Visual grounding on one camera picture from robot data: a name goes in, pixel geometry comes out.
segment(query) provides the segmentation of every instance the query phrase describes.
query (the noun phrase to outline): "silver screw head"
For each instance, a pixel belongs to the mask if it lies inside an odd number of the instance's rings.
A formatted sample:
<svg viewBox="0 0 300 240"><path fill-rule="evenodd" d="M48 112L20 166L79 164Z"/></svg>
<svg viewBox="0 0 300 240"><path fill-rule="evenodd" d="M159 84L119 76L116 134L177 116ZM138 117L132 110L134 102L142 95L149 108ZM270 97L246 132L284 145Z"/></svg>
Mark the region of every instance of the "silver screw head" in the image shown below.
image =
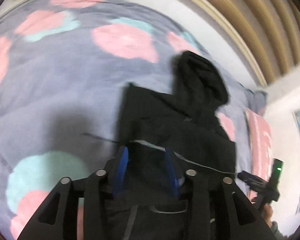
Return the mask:
<svg viewBox="0 0 300 240"><path fill-rule="evenodd" d="M61 182L62 184L68 184L68 183L70 182L70 179L69 179L68 177L64 177L64 178L62 178L62 179L60 180L60 182Z"/></svg>
<svg viewBox="0 0 300 240"><path fill-rule="evenodd" d="M96 175L97 176L104 176L106 174L107 174L107 172L105 170L98 170L98 171L96 171Z"/></svg>
<svg viewBox="0 0 300 240"><path fill-rule="evenodd" d="M223 182L226 183L226 184L231 184L233 182L233 180L229 177L224 177Z"/></svg>
<svg viewBox="0 0 300 240"><path fill-rule="evenodd" d="M187 170L187 171L186 171L186 174L187 174L188 176L195 176L195 175L197 174L197 172L196 172L195 170Z"/></svg>

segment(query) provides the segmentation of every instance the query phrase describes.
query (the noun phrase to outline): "jacket sleeve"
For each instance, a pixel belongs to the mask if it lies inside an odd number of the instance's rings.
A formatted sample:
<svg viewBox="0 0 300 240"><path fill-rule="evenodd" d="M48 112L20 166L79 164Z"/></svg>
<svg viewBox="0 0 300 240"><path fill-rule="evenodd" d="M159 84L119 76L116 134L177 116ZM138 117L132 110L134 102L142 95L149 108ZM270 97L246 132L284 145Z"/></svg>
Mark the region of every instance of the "jacket sleeve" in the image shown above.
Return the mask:
<svg viewBox="0 0 300 240"><path fill-rule="evenodd" d="M291 237L284 236L283 234L280 233L278 229L278 223L277 222L272 222L272 227L271 231L274 233L274 236L277 240L289 240Z"/></svg>

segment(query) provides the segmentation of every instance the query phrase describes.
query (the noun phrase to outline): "teal spot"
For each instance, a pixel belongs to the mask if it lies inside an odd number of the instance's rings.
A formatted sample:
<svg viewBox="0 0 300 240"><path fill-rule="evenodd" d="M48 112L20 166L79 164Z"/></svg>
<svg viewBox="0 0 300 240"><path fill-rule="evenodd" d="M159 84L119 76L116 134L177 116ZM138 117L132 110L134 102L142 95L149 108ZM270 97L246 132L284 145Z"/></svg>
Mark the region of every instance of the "teal spot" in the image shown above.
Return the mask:
<svg viewBox="0 0 300 240"><path fill-rule="evenodd" d="M192 36L192 34L187 33L187 32L183 32L180 35L181 38L183 38L185 41L189 42L194 48L196 48L197 50L199 50L198 45L195 41L194 36Z"/></svg>
<svg viewBox="0 0 300 240"><path fill-rule="evenodd" d="M52 151L24 158L9 176L6 196L14 213L20 200L30 191L50 192L63 177L72 180L89 176L86 164L77 156Z"/></svg>
<svg viewBox="0 0 300 240"><path fill-rule="evenodd" d="M149 34L151 34L152 30L153 30L153 27L149 23L146 23L143 21L138 21L138 20L133 20L133 19L126 18L126 17L121 17L119 19L110 20L110 22L136 27L140 30L143 30L143 31L149 33Z"/></svg>
<svg viewBox="0 0 300 240"><path fill-rule="evenodd" d="M62 13L65 15L65 18L63 19L63 24L60 27L41 31L36 34L26 35L24 39L28 42L36 42L41 40L45 36L71 31L80 26L80 21L74 21L74 16L71 12L63 11Z"/></svg>

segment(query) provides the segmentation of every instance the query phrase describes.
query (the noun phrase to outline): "person's sleeve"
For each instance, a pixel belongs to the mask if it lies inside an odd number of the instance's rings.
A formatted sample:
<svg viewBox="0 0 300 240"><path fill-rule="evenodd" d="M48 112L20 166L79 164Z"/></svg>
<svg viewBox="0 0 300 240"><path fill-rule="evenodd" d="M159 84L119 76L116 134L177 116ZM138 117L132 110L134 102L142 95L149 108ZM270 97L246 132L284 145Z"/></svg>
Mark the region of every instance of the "person's sleeve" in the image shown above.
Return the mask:
<svg viewBox="0 0 300 240"><path fill-rule="evenodd" d="M274 233L274 236L277 240L288 240L290 237L284 236L283 234L280 233L278 229L278 223L277 222L272 222L272 227L271 231Z"/></svg>

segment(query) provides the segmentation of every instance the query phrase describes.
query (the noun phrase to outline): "bedsheet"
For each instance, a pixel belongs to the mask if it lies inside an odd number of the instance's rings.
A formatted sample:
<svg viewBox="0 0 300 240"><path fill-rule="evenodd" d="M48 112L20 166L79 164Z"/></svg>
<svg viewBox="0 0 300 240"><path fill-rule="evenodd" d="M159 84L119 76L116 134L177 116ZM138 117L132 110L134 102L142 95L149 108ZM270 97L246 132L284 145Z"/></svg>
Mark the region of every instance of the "bedsheet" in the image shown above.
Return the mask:
<svg viewBox="0 0 300 240"><path fill-rule="evenodd" d="M105 165L122 88L171 93L173 58L184 50L219 69L230 101L216 114L237 143L237 172L250 172L244 111L258 112L265 94L242 87L171 19L124 0L30 0L0 19L0 231L8 240L61 177Z"/></svg>

